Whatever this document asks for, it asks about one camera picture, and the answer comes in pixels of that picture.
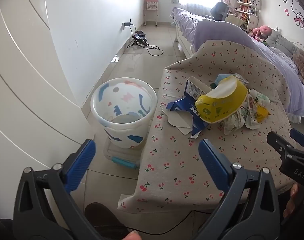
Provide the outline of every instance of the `cherry print tablecloth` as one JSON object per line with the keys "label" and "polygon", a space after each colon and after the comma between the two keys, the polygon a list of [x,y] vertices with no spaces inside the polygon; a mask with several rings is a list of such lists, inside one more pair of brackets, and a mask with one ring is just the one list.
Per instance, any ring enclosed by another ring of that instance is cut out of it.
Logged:
{"label": "cherry print tablecloth", "polygon": [[[168,102],[183,97],[186,80],[195,76],[208,86],[218,74],[239,73],[248,80],[248,88],[270,98],[271,115],[261,127],[245,126],[224,135],[219,123],[209,125],[197,139],[183,135],[170,125],[162,113]],[[118,208],[137,212],[165,212],[185,209],[211,209],[220,201],[213,183],[198,154],[198,144],[207,138],[233,162],[246,169],[268,167],[279,192],[289,189],[292,181],[281,174],[280,155],[267,144],[266,136],[276,131],[291,144],[291,126],[284,111],[290,91],[279,70],[253,50],[228,41],[207,41],[191,58],[164,69],[158,106],[141,156],[137,186],[133,195],[121,195]]]}

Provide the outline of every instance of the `power cord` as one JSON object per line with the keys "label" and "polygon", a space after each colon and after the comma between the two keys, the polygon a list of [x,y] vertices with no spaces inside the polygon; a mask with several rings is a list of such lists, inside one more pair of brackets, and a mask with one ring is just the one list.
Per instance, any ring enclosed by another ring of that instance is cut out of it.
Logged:
{"label": "power cord", "polygon": [[[130,24],[130,29],[131,29],[131,34],[132,34],[132,41],[130,42],[130,44],[127,46],[127,48],[129,48],[130,46],[132,46],[133,44],[131,44],[133,41],[134,41],[134,35],[133,35],[133,31],[132,31],[132,28],[131,28],[131,26],[134,26],[134,28],[135,28],[135,33],[136,33],[136,26],[134,25],[134,24]],[[153,56],[153,57],[158,57],[158,56],[161,56],[163,53],[164,53],[164,51],[162,50],[162,49],[160,49],[160,47],[159,46],[156,46],[156,45],[148,45],[148,46],[143,46],[143,45],[141,45],[141,44],[138,44],[138,43],[136,43],[136,45],[137,46],[139,46],[139,47],[141,47],[141,48],[145,48],[145,49],[147,49],[147,51],[148,51],[148,53],[151,55],[151,56]],[[153,55],[153,54],[151,54],[150,53],[150,51],[149,51],[149,49],[157,49],[157,50],[160,50],[160,51],[162,51],[162,53],[161,54],[159,54],[159,55]]]}
{"label": "power cord", "polygon": [[152,233],[148,233],[148,232],[144,232],[144,231],[141,231],[141,230],[138,230],[138,229],[135,229],[135,228],[129,228],[129,227],[123,227],[123,226],[109,226],[109,225],[104,225],[104,226],[94,226],[94,228],[106,228],[106,227],[111,227],[111,228],[127,228],[127,229],[130,229],[130,230],[135,230],[135,231],[138,231],[140,233],[144,233],[144,234],[147,234],[147,235],[152,235],[152,236],[160,236],[160,235],[164,235],[164,234],[167,234],[168,232],[172,231],[174,228],[176,228],[177,226],[179,226],[185,219],[188,218],[188,216],[192,213],[192,212],[198,212],[198,213],[203,213],[203,214],[211,214],[211,213],[207,213],[207,212],[202,212],[202,211],[198,211],[198,210],[191,210],[185,218],[183,218],[183,220],[178,223],[176,226],[174,226],[173,228],[171,228],[170,230],[164,232],[164,233],[159,233],[159,234],[152,234]]}

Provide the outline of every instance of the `teal handle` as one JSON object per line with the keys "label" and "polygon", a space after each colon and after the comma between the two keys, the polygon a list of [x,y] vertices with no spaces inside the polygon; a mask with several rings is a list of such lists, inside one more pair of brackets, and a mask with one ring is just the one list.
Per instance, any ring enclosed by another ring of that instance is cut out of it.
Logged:
{"label": "teal handle", "polygon": [[135,163],[125,161],[125,160],[119,159],[117,157],[112,157],[112,162],[114,162],[116,164],[119,164],[119,165],[123,165],[125,167],[130,168],[130,169],[136,169],[137,168]]}

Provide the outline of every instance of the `human hand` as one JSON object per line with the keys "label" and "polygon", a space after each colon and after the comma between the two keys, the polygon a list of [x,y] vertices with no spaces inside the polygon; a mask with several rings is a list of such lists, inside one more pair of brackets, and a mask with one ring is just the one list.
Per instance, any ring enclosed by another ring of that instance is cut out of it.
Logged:
{"label": "human hand", "polygon": [[132,231],[123,240],[142,240],[142,238],[137,231]]}
{"label": "human hand", "polygon": [[295,209],[295,198],[297,197],[299,192],[299,184],[296,183],[292,186],[290,190],[290,199],[286,205],[286,209],[283,212],[283,218],[286,218],[290,215]]}

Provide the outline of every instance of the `metal screw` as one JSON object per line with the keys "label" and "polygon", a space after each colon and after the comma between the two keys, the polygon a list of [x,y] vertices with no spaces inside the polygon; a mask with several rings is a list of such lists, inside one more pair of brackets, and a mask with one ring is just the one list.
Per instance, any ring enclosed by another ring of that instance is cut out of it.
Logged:
{"label": "metal screw", "polygon": [[24,169],[24,173],[30,173],[32,171],[32,168],[31,167],[26,167]]}
{"label": "metal screw", "polygon": [[235,169],[239,170],[239,169],[241,169],[241,168],[242,168],[242,165],[241,165],[241,164],[239,164],[239,163],[233,163],[233,168],[235,168]]}
{"label": "metal screw", "polygon": [[61,168],[62,168],[62,164],[60,164],[60,163],[56,163],[53,166],[53,169],[56,170],[56,171],[60,170]]}
{"label": "metal screw", "polygon": [[268,174],[268,173],[270,172],[270,170],[269,170],[268,168],[266,168],[266,167],[264,167],[264,168],[262,169],[262,171],[263,171],[264,173],[266,173],[266,174]]}

